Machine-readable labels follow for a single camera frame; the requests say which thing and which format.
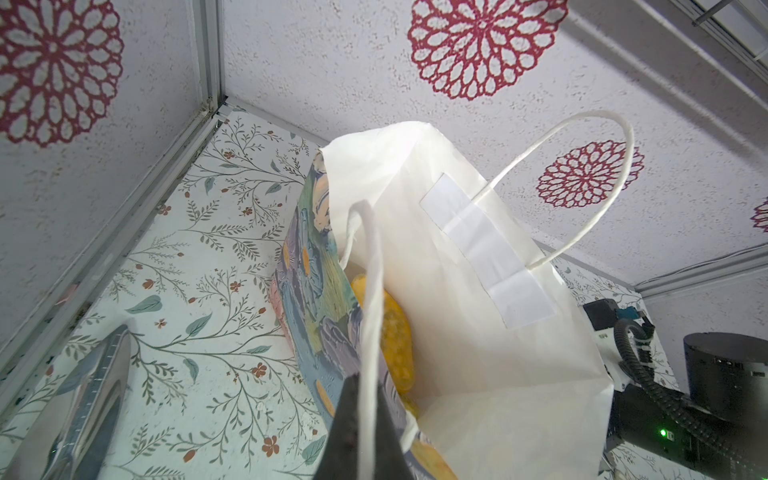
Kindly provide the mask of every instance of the red mandala design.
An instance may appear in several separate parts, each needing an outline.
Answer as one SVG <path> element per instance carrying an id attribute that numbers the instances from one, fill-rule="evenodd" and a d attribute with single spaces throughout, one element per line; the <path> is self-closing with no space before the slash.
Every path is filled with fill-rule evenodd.
<path id="1" fill-rule="evenodd" d="M 760 228 L 763 232 L 768 233 L 768 198 L 755 207 L 755 216 L 751 217 L 750 220 L 754 220 L 755 228 Z"/>
<path id="2" fill-rule="evenodd" d="M 0 131 L 69 142 L 107 114 L 122 74 L 109 0 L 0 2 Z"/>
<path id="3" fill-rule="evenodd" d="M 592 142 L 558 157 L 538 178 L 538 196 L 556 207 L 586 207 L 599 204 L 614 189 L 621 172 L 626 144 Z M 644 155 L 634 149 L 634 161 L 624 188 L 643 170 Z"/>
<path id="4" fill-rule="evenodd" d="M 513 85 L 554 44 L 566 0 L 417 0 L 408 37 L 421 77 L 472 100 Z"/>

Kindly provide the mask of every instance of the paper bag handle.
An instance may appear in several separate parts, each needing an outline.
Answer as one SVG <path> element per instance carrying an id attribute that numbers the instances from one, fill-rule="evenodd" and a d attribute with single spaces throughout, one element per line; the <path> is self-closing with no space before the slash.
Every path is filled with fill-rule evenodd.
<path id="1" fill-rule="evenodd" d="M 376 460 L 376 392 L 379 385 L 379 344 L 384 318 L 384 261 L 379 231 L 373 209 L 367 200 L 349 208 L 347 231 L 352 231 L 353 218 L 360 217 L 366 232 L 368 265 L 366 265 L 366 308 L 362 310 L 360 326 L 360 385 L 357 396 L 358 447 L 357 478 L 373 478 Z M 344 257 L 349 259 L 352 242 L 347 241 Z"/>
<path id="2" fill-rule="evenodd" d="M 570 125 L 574 123 L 577 120 L 581 120 L 582 118 L 593 118 L 593 117 L 599 117 L 599 118 L 607 118 L 608 120 L 613 120 L 616 123 L 618 123 L 621 126 L 621 129 L 624 131 L 624 139 L 626 140 L 626 149 L 624 151 L 624 162 L 621 164 L 621 173 L 619 174 L 619 178 L 616 181 L 616 184 L 614 184 L 613 190 L 611 190 L 611 193 L 608 194 L 608 197 L 605 199 L 605 202 L 603 202 L 603 205 L 600 207 L 600 210 L 595 213 L 595 215 L 592 216 L 592 218 L 579 230 L 569 241 L 565 242 L 562 247 L 556 249 L 554 252 L 550 253 L 544 258 L 541 258 L 540 260 L 536 260 L 535 262 L 527 265 L 526 267 L 529 270 L 533 270 L 537 266 L 541 266 L 545 263 L 549 263 L 555 258 L 559 257 L 563 252 L 571 248 L 574 243 L 581 240 L 581 238 L 587 234 L 589 230 L 592 230 L 592 227 L 605 215 L 605 212 L 607 212 L 608 208 L 611 207 L 614 200 L 616 200 L 616 197 L 618 197 L 618 194 L 621 192 L 621 189 L 624 187 L 624 183 L 627 181 L 627 177 L 629 177 L 629 170 L 632 167 L 632 157 L 634 156 L 634 131 L 632 130 L 632 125 L 624 119 L 621 115 L 614 113 L 613 111 L 609 110 L 593 110 L 593 111 L 585 111 L 580 114 L 576 114 L 573 117 L 566 118 L 559 124 L 555 125 L 550 131 L 545 133 L 541 136 L 538 140 L 533 142 L 530 147 L 528 147 L 523 153 L 519 154 L 515 159 L 507 165 L 504 170 L 502 170 L 496 177 L 494 177 L 493 180 L 489 181 L 485 187 L 483 187 L 482 190 L 480 190 L 473 198 L 472 203 L 476 204 L 481 198 L 483 198 L 488 192 L 493 190 L 493 188 L 504 178 L 504 176 L 509 173 L 509 171 L 515 167 L 515 165 L 519 164 L 523 159 L 525 159 L 528 155 L 533 153 L 534 150 L 539 148 L 541 144 L 549 140 L 549 138 L 558 133 L 562 128 L 566 127 L 567 125 Z"/>

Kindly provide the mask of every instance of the yellow fruit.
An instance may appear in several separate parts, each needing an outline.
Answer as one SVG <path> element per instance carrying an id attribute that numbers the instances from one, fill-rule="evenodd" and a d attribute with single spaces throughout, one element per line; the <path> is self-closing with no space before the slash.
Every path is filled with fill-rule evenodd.
<path id="1" fill-rule="evenodd" d="M 356 276 L 351 285 L 358 303 L 363 306 L 366 299 L 366 276 Z M 406 313 L 386 290 L 381 348 L 395 388 L 400 394 L 409 392 L 415 382 L 411 326 Z"/>
<path id="2" fill-rule="evenodd" d="M 400 394 L 400 400 L 402 401 L 402 406 L 411 412 L 411 415 L 417 419 L 419 417 L 419 406 L 416 405 L 416 402 L 411 400 L 411 397 L 405 394 Z"/>
<path id="3" fill-rule="evenodd" d="M 451 467 L 430 444 L 415 439 L 411 444 L 411 453 L 416 461 L 435 477 L 435 480 L 458 480 Z"/>

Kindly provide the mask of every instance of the floral painted bag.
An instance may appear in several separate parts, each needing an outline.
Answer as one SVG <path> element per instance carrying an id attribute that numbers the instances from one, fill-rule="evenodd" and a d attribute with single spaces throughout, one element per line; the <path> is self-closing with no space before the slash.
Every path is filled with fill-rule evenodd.
<path id="1" fill-rule="evenodd" d="M 584 117 L 619 123 L 629 153 L 598 213 L 544 257 L 493 187 Z M 631 127 L 607 111 L 561 122 L 491 182 L 420 122 L 349 134 L 321 149 L 270 302 L 326 424 L 344 378 L 360 366 L 362 310 L 339 253 L 352 242 L 349 263 L 369 263 L 366 232 L 348 217 L 365 200 L 379 232 L 384 286 L 411 325 L 410 395 L 422 412 L 406 453 L 414 478 L 594 478 L 613 386 L 586 314 L 549 261 L 609 208 L 629 174 L 631 152 Z M 379 381 L 401 435 L 406 414 L 386 369 Z"/>

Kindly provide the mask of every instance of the white tape strip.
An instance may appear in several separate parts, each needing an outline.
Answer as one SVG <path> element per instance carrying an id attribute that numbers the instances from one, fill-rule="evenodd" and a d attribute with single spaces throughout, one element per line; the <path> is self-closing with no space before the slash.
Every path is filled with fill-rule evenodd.
<path id="1" fill-rule="evenodd" d="M 451 177 L 443 174 L 420 204 L 469 260 L 507 328 L 555 314 L 551 298 L 512 245 Z"/>

